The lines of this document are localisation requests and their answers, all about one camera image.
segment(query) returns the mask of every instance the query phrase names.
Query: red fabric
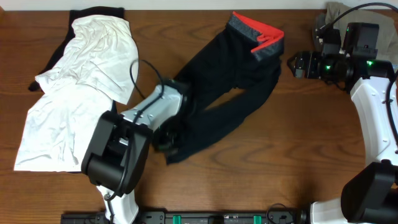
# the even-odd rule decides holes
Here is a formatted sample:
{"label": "red fabric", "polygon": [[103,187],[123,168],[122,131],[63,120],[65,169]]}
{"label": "red fabric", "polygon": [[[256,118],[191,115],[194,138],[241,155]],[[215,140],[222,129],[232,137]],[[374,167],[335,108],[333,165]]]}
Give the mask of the red fabric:
{"label": "red fabric", "polygon": [[284,37],[284,32],[279,29],[276,29],[275,27],[247,18],[246,16],[242,16],[237,12],[233,12],[233,15],[236,16],[244,24],[248,25],[252,29],[255,29],[256,31],[261,33],[261,35],[257,37],[257,41],[264,43],[252,49],[251,50],[252,53],[257,50],[261,50],[265,47],[268,47]]}

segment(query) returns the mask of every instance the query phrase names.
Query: wooden table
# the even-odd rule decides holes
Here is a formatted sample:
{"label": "wooden table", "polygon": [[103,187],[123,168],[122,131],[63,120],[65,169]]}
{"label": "wooden table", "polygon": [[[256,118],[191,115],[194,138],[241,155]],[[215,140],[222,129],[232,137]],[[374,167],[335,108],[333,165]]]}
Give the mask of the wooden table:
{"label": "wooden table", "polygon": [[[179,164],[150,151],[136,189],[140,206],[167,210],[265,210],[339,197],[364,167],[359,118],[349,95],[295,79],[285,62],[313,49],[321,11],[239,11],[285,32],[282,75],[267,102],[222,141]],[[383,14],[398,17],[390,11]],[[223,30],[230,11],[128,11],[140,57],[173,77]],[[104,209],[82,174],[13,172],[27,110],[42,96],[27,87],[67,33],[68,12],[5,12],[0,21],[0,223],[59,223],[65,212]],[[157,80],[142,66],[138,85]],[[233,93],[218,100],[225,101]],[[129,104],[140,101],[137,93]]]}

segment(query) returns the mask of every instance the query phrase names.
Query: black trousers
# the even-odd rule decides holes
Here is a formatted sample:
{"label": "black trousers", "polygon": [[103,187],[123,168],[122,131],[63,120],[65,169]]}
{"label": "black trousers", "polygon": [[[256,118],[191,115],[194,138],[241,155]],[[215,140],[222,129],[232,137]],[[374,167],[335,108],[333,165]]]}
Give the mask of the black trousers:
{"label": "black trousers", "polygon": [[[236,129],[266,102],[278,82],[283,38],[253,52],[264,45],[257,37],[265,31],[251,28],[236,15],[175,77],[190,85],[192,97],[181,119],[165,123],[155,134],[155,148],[166,152],[168,164],[186,159]],[[245,92],[206,109],[232,88]]]}

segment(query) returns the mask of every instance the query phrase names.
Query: black cable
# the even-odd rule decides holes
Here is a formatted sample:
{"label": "black cable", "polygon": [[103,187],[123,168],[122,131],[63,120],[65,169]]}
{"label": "black cable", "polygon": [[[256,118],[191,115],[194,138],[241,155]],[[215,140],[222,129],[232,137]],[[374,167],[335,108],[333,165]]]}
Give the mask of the black cable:
{"label": "black cable", "polygon": [[335,84],[335,86],[337,87],[337,89],[341,90],[341,91],[346,91],[346,87],[341,87],[338,82],[333,82],[333,84]]}
{"label": "black cable", "polygon": [[133,79],[133,77],[132,77],[132,72],[131,72],[131,70],[132,70],[132,65],[134,65],[134,62],[136,62],[136,61],[137,61],[137,59],[135,59],[134,61],[131,62],[131,65],[130,65],[130,78],[131,78],[132,84],[134,85],[134,88],[137,90],[138,94],[139,94],[139,95],[141,96],[141,98],[144,100],[144,99],[145,99],[144,94],[142,94],[141,90],[138,88],[136,82],[134,81],[134,79]]}
{"label": "black cable", "polygon": [[[130,77],[131,77],[131,80],[132,80],[132,82],[133,82],[133,84],[134,84],[134,86],[135,86],[136,88],[137,88],[137,86],[136,86],[136,83],[134,82],[134,79],[132,78],[131,68],[132,68],[132,65],[133,65],[135,62],[138,62],[138,61],[139,61],[138,59],[137,59],[137,60],[134,60],[134,61],[131,63],[131,66],[130,66]],[[148,109],[150,106],[152,106],[157,100],[161,99],[161,98],[163,97],[163,94],[164,94],[164,81],[163,81],[163,78],[160,76],[159,71],[153,66],[153,64],[151,64],[151,63],[148,62],[147,60],[140,59],[140,61],[145,62],[147,65],[150,66],[150,68],[152,68],[152,69],[155,71],[155,73],[156,73],[156,75],[157,75],[157,77],[158,77],[158,79],[159,79],[159,81],[160,81],[160,84],[161,84],[161,86],[162,86],[162,89],[161,89],[159,95],[158,95],[154,100],[152,100],[151,102],[149,102],[147,105],[145,105],[145,107],[143,107],[141,110],[139,110],[139,111],[137,112],[136,117],[135,117],[134,120],[132,121],[133,124],[136,124],[136,123],[137,123],[137,120],[140,118],[140,116],[143,114],[143,112],[144,112],[146,109]],[[110,220],[111,223],[113,222],[114,213],[113,213],[113,211],[112,211],[112,206],[111,206],[110,201],[112,201],[112,200],[116,197],[116,192],[120,192],[121,189],[122,189],[122,187],[123,187],[124,179],[126,178],[127,170],[128,170],[129,163],[130,163],[130,154],[131,154],[131,151],[134,151],[134,150],[135,150],[135,147],[136,147],[136,143],[135,143],[135,140],[134,140],[134,133],[133,133],[133,134],[130,136],[129,141],[128,141],[128,144],[127,144],[126,160],[124,161],[124,169],[123,169],[123,173],[122,173],[122,176],[121,176],[121,179],[120,179],[120,183],[119,183],[117,189],[113,192],[112,196],[109,196],[109,197],[104,198],[104,200],[106,200],[107,203],[108,203],[109,212],[111,213],[111,220]]]}
{"label": "black cable", "polygon": [[291,216],[293,216],[293,214],[292,214],[290,211],[288,211],[287,207],[286,207],[284,204],[282,204],[282,203],[275,203],[275,204],[272,204],[272,205],[268,208],[267,213],[266,213],[266,218],[267,218],[268,221],[271,222],[272,224],[276,224],[276,223],[275,223],[274,221],[272,221],[271,218],[269,218],[269,211],[270,211],[273,207],[275,207],[275,206],[277,206],[277,205],[280,205],[280,206],[284,207],[284,208],[287,210],[287,212],[288,212]]}
{"label": "black cable", "polygon": [[366,3],[366,4],[362,4],[362,5],[358,5],[354,8],[348,9],[347,11],[345,11],[344,13],[342,13],[340,16],[338,16],[333,22],[323,26],[320,28],[321,31],[327,30],[330,27],[333,27],[333,25],[339,21],[342,17],[344,17],[345,15],[347,15],[348,13],[355,11],[357,9],[360,9],[362,7],[368,7],[368,6],[384,6],[384,7],[389,7],[390,9],[394,10],[395,12],[398,12],[398,8],[396,8],[395,6],[388,4],[388,3],[383,3],[383,2],[371,2],[371,3]]}
{"label": "black cable", "polygon": [[392,111],[391,111],[391,103],[395,103],[390,99],[390,91],[393,86],[393,84],[396,82],[398,76],[398,71],[394,75],[394,78],[390,81],[387,87],[387,93],[386,93],[386,107],[387,107],[387,115],[388,115],[388,120],[390,121],[390,126],[391,126],[391,131],[392,135],[394,136],[394,139],[396,140],[396,144],[398,145],[398,133],[397,133],[397,128],[396,125],[394,124],[394,119],[392,117]]}
{"label": "black cable", "polygon": [[344,52],[344,58],[347,58],[348,52],[351,52],[351,51],[353,51],[353,50],[354,50],[354,46],[353,46],[353,45],[348,46],[348,47],[347,47],[347,50],[345,50],[345,52]]}

